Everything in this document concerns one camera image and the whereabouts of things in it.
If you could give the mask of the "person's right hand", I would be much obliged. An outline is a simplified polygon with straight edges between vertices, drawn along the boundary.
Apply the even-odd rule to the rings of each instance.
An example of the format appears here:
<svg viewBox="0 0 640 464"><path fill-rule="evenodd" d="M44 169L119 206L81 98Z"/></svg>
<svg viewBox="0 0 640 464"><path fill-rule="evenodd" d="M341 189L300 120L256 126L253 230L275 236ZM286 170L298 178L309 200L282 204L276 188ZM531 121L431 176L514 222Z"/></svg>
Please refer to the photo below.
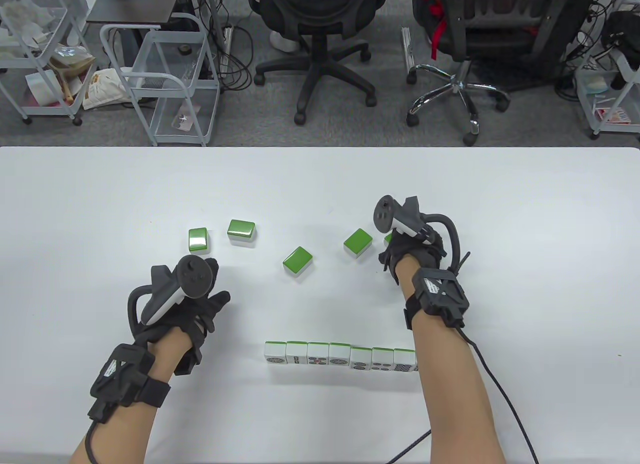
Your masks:
<svg viewBox="0 0 640 464"><path fill-rule="evenodd" d="M405 256L415 258L420 267L439 269L442 258L447 256L439 233L435 234L434 243L421 242L416 237L400 233L394 229L388 236L385 250L378 255L378 261L383 270L388 270L397 285L400 280L397 275L397 265Z"/></svg>

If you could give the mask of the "person's left hand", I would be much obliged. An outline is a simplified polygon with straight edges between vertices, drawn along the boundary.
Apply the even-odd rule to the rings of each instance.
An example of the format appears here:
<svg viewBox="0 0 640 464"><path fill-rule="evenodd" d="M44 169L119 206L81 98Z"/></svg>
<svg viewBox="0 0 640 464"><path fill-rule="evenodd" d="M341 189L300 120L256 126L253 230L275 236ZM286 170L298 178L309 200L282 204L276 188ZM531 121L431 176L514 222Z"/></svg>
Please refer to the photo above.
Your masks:
<svg viewBox="0 0 640 464"><path fill-rule="evenodd" d="M228 291L212 294L220 267L215 258L185 255L173 269L154 265L151 283L131 291L126 313L136 345L156 344L169 330L179 328L191 346L174 369L189 375L202 361L201 347L215 331L214 318L231 300Z"/></svg>

